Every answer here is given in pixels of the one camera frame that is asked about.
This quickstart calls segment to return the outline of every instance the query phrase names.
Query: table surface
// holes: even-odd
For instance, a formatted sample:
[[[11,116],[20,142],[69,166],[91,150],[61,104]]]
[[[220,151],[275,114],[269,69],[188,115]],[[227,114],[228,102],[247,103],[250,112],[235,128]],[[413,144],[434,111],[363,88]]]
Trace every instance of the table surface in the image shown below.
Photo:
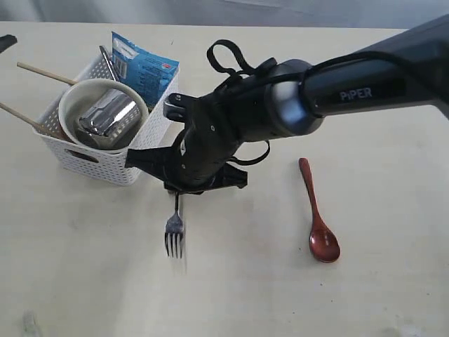
[[[0,22],[0,35],[19,40],[0,55],[0,101],[36,119],[66,86],[15,63],[73,78],[112,30],[179,60],[190,95],[224,79],[206,60],[216,39],[257,65],[315,63],[398,33]],[[159,181],[142,174],[117,187],[77,175],[29,126],[5,112],[0,124],[2,336],[20,336],[26,310],[43,337],[448,335],[449,124],[433,107],[329,117],[310,136],[274,141],[243,190],[183,197],[182,262],[164,251],[173,199]],[[263,149],[244,145],[239,156]],[[300,157],[342,247],[334,264],[309,253]]]

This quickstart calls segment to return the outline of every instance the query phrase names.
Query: red spoon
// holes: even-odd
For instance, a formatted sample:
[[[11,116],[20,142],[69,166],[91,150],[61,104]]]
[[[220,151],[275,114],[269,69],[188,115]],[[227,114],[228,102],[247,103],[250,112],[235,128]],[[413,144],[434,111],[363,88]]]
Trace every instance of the red spoon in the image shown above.
[[[340,246],[338,245],[337,238],[328,226],[326,226],[318,212],[309,161],[306,158],[301,158],[299,164],[302,177],[306,184],[307,193],[309,194],[313,216],[309,237],[310,251],[315,259],[321,262],[334,262],[340,257]]]

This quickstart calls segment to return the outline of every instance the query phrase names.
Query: fork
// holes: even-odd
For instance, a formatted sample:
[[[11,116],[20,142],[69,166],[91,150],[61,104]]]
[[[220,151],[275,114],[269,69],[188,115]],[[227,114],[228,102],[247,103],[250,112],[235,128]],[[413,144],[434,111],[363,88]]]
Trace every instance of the fork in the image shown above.
[[[182,219],[179,214],[179,203],[180,203],[180,194],[179,192],[175,193],[175,213],[167,220],[166,224],[166,234],[165,234],[165,243],[167,255],[174,258],[178,253],[178,247],[180,252],[180,258],[182,258],[182,246],[184,244],[184,224],[182,223]]]

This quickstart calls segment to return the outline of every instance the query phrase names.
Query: robotic arm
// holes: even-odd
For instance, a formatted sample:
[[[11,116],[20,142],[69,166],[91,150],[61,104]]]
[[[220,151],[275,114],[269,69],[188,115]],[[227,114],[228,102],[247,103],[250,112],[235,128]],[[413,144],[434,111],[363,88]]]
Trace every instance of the robotic arm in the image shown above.
[[[242,70],[223,68],[213,48],[223,45]],[[168,190],[201,194],[247,185],[247,173],[228,164],[244,142],[303,136],[324,117],[395,107],[435,105],[449,118],[449,15],[357,53],[311,66],[271,58],[252,68],[239,48],[219,40],[207,52],[215,70],[229,78],[212,93],[168,96],[164,114],[185,124],[170,147],[129,150],[127,167],[138,167]]]

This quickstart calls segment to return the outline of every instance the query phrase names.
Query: plastic basket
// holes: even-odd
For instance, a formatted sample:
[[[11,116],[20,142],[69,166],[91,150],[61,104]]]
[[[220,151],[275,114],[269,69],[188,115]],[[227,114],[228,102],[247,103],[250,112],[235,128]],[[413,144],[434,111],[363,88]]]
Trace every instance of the plastic basket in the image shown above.
[[[177,92],[179,68],[171,83],[168,85],[163,97],[158,101],[147,120],[142,125],[134,139],[131,141],[131,149],[148,149],[158,147],[165,135],[170,120],[163,116],[163,101],[165,97]],[[110,79],[106,62],[99,55],[76,77],[76,81],[83,79],[104,78]],[[47,110],[39,117],[38,122],[51,131],[59,133],[58,105],[63,93]],[[58,158],[62,167],[85,176],[106,180],[117,185],[131,185],[141,173],[138,168],[125,168],[127,151],[118,154],[108,154],[90,147],[59,140],[34,130],[53,154]]]

